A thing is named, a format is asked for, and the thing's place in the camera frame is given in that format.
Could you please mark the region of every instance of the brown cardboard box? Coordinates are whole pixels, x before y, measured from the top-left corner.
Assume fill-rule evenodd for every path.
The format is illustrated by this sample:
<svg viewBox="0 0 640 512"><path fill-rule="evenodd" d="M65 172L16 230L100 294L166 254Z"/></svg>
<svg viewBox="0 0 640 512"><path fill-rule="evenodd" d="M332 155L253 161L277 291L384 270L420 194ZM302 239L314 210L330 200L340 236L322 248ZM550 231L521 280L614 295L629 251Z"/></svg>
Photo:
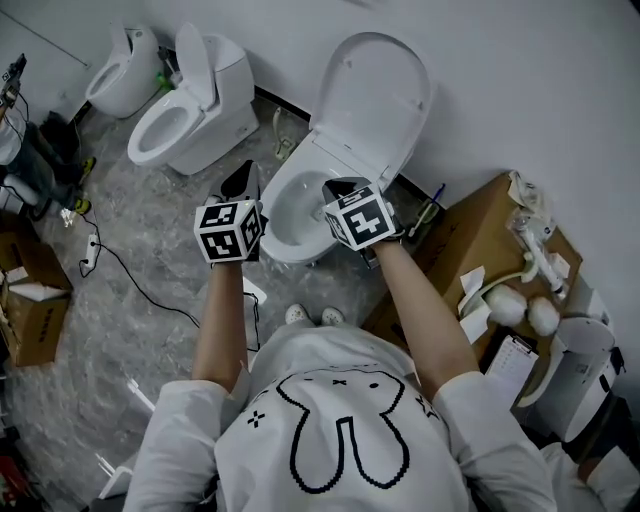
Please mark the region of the brown cardboard box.
<svg viewBox="0 0 640 512"><path fill-rule="evenodd" d="M24 267L25 277L2 285L0 305L8 324L0 322L4 341L15 366L32 366L55 359L72 287L53 249L15 233L0 234L0 268ZM40 283L65 290L63 297L37 302L9 289L12 284Z"/></svg>
<svg viewBox="0 0 640 512"><path fill-rule="evenodd" d="M39 241L29 219L11 212L0 211L0 233L16 233L22 238Z"/></svg>
<svg viewBox="0 0 640 512"><path fill-rule="evenodd" d="M508 174L501 174L446 210L441 222L431 229L414 254L418 266L456 316L458 302L464 297L460 276L483 265L484 282L490 283L524 268L524 251L506 227L509 216L517 207L507 195L510 184ZM558 252L571 266L567 284L572 287L582 263L581 256L560 229L554 231L546 247L550 253ZM506 284L527 298L544 296L553 302L549 286L540 276L527 284L518 279L511 279ZM562 313L566 304L555 305ZM496 327L489 322L489 330L473 344L478 360L484 355ZM369 315L363 329L406 349L400 320L388 294ZM526 320L515 331L538 341L540 366L546 368L550 337L537 336Z"/></svg>

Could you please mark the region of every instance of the gray tiled floor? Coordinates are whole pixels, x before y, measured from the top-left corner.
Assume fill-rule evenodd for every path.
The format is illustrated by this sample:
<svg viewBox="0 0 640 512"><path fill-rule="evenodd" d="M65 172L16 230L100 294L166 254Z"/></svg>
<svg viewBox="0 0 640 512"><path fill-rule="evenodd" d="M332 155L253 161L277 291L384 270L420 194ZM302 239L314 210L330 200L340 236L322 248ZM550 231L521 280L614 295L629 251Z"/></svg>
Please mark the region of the gray tiled floor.
<svg viewBox="0 0 640 512"><path fill-rule="evenodd" d="M260 99L254 107L260 129L192 177L129 161L127 142L142 113L116 121L93 111L80 126L83 154L98 158L85 190L95 204L103 243L152 297L196 317L202 314L209 268L192 233L195 208L246 159L260 163L263 189L279 166L271 130L275 107ZM308 130L290 115L281 124L296 140ZM387 195L399 217L409 220L417 200L396 184ZM9 370L6 396L43 495L54 510L75 511L107 481L97 455L117 466L142 439L147 415L127 389L127 379L135 379L155 401L164 383L187 378L196 329L181 315L148 303L109 254L103 252L97 269L82 279L78 260L84 258L92 228L81 219L65 228L52 213L37 228L73 283L73 302L56 362ZM333 305L359 324L385 290L379 270L367 270L357 254L342 247L315 268L287 267L263 255L260 262L245 264L244 273L268 294L258 325L263 342L283 323L291 303L303 303L316 318ZM249 300L246 317L254 343Z"/></svg>

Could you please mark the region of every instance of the white t-shirt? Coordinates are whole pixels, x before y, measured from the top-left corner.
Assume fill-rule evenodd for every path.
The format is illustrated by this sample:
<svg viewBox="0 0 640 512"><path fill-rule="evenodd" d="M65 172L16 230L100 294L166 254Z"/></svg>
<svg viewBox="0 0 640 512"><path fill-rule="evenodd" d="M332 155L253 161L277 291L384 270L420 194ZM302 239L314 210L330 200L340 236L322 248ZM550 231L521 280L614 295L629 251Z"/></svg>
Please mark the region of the white t-shirt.
<svg viewBox="0 0 640 512"><path fill-rule="evenodd" d="M19 115L7 111L5 119L0 122L0 165L9 165L20 151L21 141L24 138L25 122Z"/></svg>
<svg viewBox="0 0 640 512"><path fill-rule="evenodd" d="M231 395L163 387L125 511L188 510L213 475L219 510L475 510L468 480L506 510L556 510L540 452L484 375L430 404L397 347L352 327L289 327Z"/></svg>
<svg viewBox="0 0 640 512"><path fill-rule="evenodd" d="M586 483L578 478L578 465L562 444L550 444L541 452L551 470L559 510L622 512L640 488L640 473L617 446L602 458Z"/></svg>

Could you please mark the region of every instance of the toilet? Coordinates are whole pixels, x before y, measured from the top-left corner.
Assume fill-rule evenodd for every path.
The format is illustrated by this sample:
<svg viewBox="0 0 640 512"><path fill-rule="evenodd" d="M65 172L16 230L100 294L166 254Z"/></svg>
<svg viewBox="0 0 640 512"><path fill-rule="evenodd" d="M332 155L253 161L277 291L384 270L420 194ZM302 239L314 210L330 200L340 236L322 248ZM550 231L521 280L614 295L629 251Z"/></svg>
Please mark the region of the toilet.
<svg viewBox="0 0 640 512"><path fill-rule="evenodd" d="M91 80L86 98L110 116L125 118L138 111L156 93L156 75L162 71L158 41L147 27L126 30L110 23L113 50L109 60Z"/></svg>
<svg viewBox="0 0 640 512"><path fill-rule="evenodd" d="M254 83L245 51L219 34L185 23L176 36L182 82L140 119L129 139L136 165L169 164L195 174L258 128Z"/></svg>
<svg viewBox="0 0 640 512"><path fill-rule="evenodd" d="M571 442L596 415L620 373L615 335L595 318L562 319L550 347L549 367L518 407L533 403L562 441Z"/></svg>
<svg viewBox="0 0 640 512"><path fill-rule="evenodd" d="M287 264L317 261L336 244L322 185L364 177L384 191L413 154L435 84L423 59L380 33L353 35L325 70L309 126L262 195L269 219L262 249Z"/></svg>

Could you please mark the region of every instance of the white shoe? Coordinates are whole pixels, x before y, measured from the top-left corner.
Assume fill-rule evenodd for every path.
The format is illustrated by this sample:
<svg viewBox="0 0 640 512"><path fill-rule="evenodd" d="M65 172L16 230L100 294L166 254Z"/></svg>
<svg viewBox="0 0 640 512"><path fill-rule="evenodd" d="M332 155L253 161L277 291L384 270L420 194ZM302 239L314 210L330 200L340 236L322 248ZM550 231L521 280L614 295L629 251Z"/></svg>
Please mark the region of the white shoe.
<svg viewBox="0 0 640 512"><path fill-rule="evenodd" d="M322 325L335 326L344 323L344 315L336 308L325 308L322 312Z"/></svg>
<svg viewBox="0 0 640 512"><path fill-rule="evenodd" d="M310 320L309 313L302 304L292 304L284 314L284 321L289 325L300 320Z"/></svg>

